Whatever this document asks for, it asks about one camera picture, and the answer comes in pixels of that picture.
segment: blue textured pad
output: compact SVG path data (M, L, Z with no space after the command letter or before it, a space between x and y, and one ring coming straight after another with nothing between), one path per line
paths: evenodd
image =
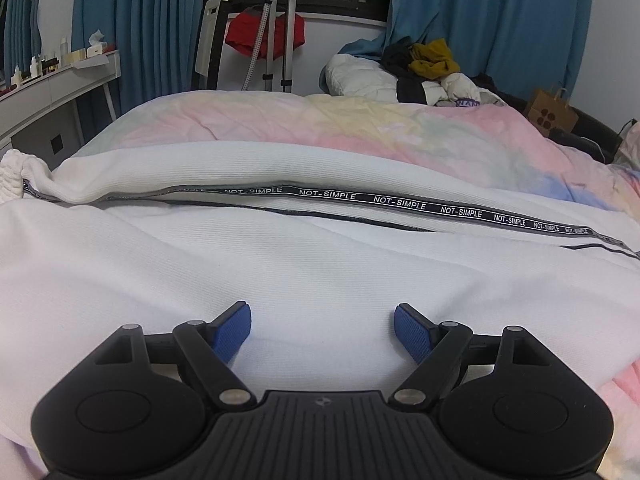
M399 305L394 312L394 331L416 363L420 364L431 352L429 331Z
M251 332L251 309L245 303L218 328L211 348L224 364L228 364L249 332Z

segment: pile of clothes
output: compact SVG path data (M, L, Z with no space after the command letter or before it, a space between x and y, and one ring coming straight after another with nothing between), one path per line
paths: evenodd
M428 44L403 38L384 50L380 65L398 78L396 93L400 103L457 107L504 104L497 95L481 91L460 72L444 38Z

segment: mirror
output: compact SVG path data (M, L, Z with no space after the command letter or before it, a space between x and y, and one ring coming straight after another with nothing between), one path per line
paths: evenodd
M38 0L0 0L0 80L9 86L16 65L28 72L41 47Z

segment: white ribbed fabric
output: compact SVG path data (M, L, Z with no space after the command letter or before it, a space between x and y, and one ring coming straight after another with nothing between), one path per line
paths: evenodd
M2 171L15 170L11 164ZM20 174L70 203L112 191L279 180L416 194L586 224L640 249L640 226L623 214L305 146L134 148L69 159L53 175L27 158ZM476 333L523 325L593 386L640 356L633 259L567 250L543 235L513 240L504 230L455 226L406 232L242 208L10 200L0 205L0 355L10 356L0 368L0 431L30 443L36 402L118 326L167 332L211 320L237 300L251 305L254 323L233 368L257 394L389 393L415 366L392 331L401 302Z

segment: brown paper bag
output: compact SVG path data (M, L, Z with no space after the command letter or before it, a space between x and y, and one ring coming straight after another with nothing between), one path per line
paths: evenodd
M551 128L560 128L570 132L578 121L578 115L569 106L569 103L560 98L562 91L559 89L555 95L537 89L524 110L525 117L545 137L549 136Z

